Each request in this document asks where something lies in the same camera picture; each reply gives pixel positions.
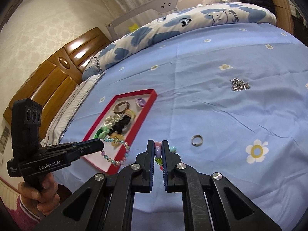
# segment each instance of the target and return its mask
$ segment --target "patterned wallpaper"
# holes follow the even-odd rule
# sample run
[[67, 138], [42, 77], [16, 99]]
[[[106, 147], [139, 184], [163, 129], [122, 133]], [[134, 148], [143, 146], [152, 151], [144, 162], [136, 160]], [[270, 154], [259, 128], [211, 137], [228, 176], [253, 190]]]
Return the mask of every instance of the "patterned wallpaper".
[[[101, 0], [26, 0], [18, 7], [0, 32], [0, 134], [7, 124], [3, 112], [9, 101], [31, 73], [65, 43], [86, 31], [113, 20]], [[11, 179], [6, 162], [13, 157], [10, 140], [0, 165], [0, 177]]]

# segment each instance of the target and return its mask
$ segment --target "blue bedsheet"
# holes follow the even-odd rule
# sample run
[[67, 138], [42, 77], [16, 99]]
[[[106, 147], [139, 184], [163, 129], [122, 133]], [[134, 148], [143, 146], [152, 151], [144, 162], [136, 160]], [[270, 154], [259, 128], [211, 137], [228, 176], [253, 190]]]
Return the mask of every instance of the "blue bedsheet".
[[[154, 88], [158, 97], [127, 164], [148, 139], [168, 140], [182, 162], [204, 174], [221, 172], [283, 230], [292, 230], [308, 207], [307, 57], [306, 46], [270, 24], [184, 33], [108, 69], [62, 143], [81, 141], [114, 95]], [[250, 89], [232, 91], [234, 78]], [[190, 144], [196, 134], [204, 138], [200, 147]], [[79, 159], [54, 174], [74, 192], [96, 172]], [[157, 164], [153, 191], [135, 196], [131, 230], [184, 230], [182, 196], [165, 192]]]

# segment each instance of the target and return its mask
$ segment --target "purple bead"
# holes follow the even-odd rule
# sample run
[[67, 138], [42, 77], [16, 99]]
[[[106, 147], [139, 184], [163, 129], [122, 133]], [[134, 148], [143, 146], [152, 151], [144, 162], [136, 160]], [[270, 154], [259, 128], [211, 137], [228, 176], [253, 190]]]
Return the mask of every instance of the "purple bead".
[[155, 147], [155, 156], [157, 158], [160, 158], [161, 157], [161, 148], [159, 146], [156, 146]]

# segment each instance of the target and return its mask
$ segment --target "metal screw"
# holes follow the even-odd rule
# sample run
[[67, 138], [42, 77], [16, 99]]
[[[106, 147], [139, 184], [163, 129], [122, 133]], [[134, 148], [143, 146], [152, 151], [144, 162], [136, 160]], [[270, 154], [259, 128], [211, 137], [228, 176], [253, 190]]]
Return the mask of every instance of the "metal screw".
[[132, 170], [138, 170], [138, 169], [140, 169], [141, 168], [141, 166], [139, 165], [139, 164], [137, 164], [137, 163], [135, 163], [135, 164], [133, 164], [132, 166], [131, 166], [131, 169]]
[[213, 173], [213, 178], [215, 180], [220, 180], [222, 178], [222, 174], [220, 174], [220, 173]]
[[103, 174], [96, 174], [94, 176], [94, 179], [100, 181], [100, 180], [104, 179], [104, 175]]
[[185, 163], [178, 163], [177, 164], [177, 168], [178, 169], [185, 169], [186, 168], [186, 164]]

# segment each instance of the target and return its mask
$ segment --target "pink sleeve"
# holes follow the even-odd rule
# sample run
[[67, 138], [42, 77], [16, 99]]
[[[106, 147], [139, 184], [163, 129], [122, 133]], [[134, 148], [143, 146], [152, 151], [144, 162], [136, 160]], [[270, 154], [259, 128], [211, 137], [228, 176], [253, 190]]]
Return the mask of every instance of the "pink sleeve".
[[31, 231], [39, 222], [39, 217], [31, 213], [22, 203], [20, 196], [17, 198], [17, 209], [7, 211], [11, 214], [13, 220], [20, 227], [22, 231]]

